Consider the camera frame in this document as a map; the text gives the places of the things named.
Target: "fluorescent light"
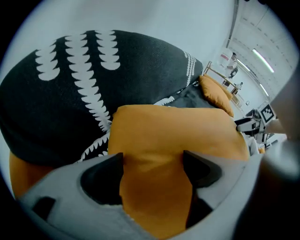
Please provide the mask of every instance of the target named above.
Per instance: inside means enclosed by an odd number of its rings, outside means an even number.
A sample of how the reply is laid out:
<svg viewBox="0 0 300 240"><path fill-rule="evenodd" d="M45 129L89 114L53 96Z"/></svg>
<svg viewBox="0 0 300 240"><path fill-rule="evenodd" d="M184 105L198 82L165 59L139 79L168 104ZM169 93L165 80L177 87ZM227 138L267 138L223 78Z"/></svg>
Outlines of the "fluorescent light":
<svg viewBox="0 0 300 240"><path fill-rule="evenodd" d="M260 83L260 86L262 87L262 90L264 91L264 93L265 93L267 96L269 96L268 93L267 93L267 91L266 91L266 89L262 86L261 83Z"/></svg>
<svg viewBox="0 0 300 240"><path fill-rule="evenodd" d="M242 63L240 60L238 60L237 59L237 61L239 62L239 64L241 64L245 69L247 69L248 71L250 71L250 69L249 68L247 68L247 66L244 64L244 63Z"/></svg>
<svg viewBox="0 0 300 240"><path fill-rule="evenodd" d="M252 49L252 52L254 52L256 54L257 57L260 58L260 60L268 67L268 69L273 73L274 70L273 68L270 66L270 64L266 61L266 59L256 50L256 49Z"/></svg>

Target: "orange cloth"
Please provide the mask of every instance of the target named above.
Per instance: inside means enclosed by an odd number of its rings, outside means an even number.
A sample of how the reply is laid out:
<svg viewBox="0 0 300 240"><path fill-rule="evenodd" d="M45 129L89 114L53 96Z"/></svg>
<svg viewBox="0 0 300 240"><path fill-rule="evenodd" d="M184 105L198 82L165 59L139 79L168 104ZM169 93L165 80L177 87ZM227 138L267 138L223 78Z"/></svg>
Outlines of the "orange cloth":
<svg viewBox="0 0 300 240"><path fill-rule="evenodd" d="M216 85L218 85L223 92L226 94L226 96L228 97L229 100L232 99L233 95L224 87L222 86L218 81L216 81L215 79L213 79L211 76L204 74L203 76L208 77L209 79L211 79Z"/></svg>
<svg viewBox="0 0 300 240"><path fill-rule="evenodd" d="M230 106L227 95L210 78L199 76L199 84L203 90L205 98L215 106L223 109L229 116L233 117L233 109Z"/></svg>
<svg viewBox="0 0 300 240"><path fill-rule="evenodd" d="M259 148L258 151L259 151L259 153L265 153L266 152L266 150L264 148Z"/></svg>
<svg viewBox="0 0 300 240"><path fill-rule="evenodd" d="M15 197L21 197L29 188L53 169L53 167L39 166L25 162L11 152L9 154L9 172Z"/></svg>
<svg viewBox="0 0 300 240"><path fill-rule="evenodd" d="M186 229L192 185L183 170L184 150L248 158L242 135L221 109L127 105L115 113L108 153L124 154L123 208L159 239Z"/></svg>

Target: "white floor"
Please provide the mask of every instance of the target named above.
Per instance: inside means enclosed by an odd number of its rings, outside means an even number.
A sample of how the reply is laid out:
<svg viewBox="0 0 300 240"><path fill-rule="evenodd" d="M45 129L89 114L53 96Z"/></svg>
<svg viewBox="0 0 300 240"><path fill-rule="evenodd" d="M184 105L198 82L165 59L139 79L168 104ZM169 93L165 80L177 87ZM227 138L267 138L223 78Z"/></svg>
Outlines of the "white floor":
<svg viewBox="0 0 300 240"><path fill-rule="evenodd" d="M230 106L233 110L234 113L234 120L238 120L244 117L244 113L234 104L233 101L229 101L230 102Z"/></svg>

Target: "ceiling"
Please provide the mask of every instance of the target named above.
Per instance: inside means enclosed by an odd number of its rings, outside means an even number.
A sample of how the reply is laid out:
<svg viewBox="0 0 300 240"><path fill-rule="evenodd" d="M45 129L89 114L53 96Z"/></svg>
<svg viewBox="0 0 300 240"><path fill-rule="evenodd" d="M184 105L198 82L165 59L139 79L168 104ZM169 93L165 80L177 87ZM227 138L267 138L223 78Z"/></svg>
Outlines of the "ceiling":
<svg viewBox="0 0 300 240"><path fill-rule="evenodd" d="M251 69L251 76L263 85L271 99L288 81L299 60L299 50L288 30L267 5L257 0L239 1L228 48ZM254 48L274 73L252 52Z"/></svg>

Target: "dark gray fabric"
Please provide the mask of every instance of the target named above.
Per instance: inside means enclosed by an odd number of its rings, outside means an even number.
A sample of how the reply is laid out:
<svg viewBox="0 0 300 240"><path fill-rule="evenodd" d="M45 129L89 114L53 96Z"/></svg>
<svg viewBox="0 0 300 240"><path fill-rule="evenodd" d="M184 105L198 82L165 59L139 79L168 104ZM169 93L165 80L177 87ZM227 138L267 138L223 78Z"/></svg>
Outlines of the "dark gray fabric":
<svg viewBox="0 0 300 240"><path fill-rule="evenodd" d="M203 91L198 85L189 85L173 97L175 100L166 104L166 106L216 108L213 104L205 100Z"/></svg>
<svg viewBox="0 0 300 240"><path fill-rule="evenodd" d="M142 34L61 37L5 77L0 128L11 151L34 164L59 167L94 158L107 152L119 106L155 104L188 86L170 105L211 107L191 86L202 69L187 52Z"/></svg>

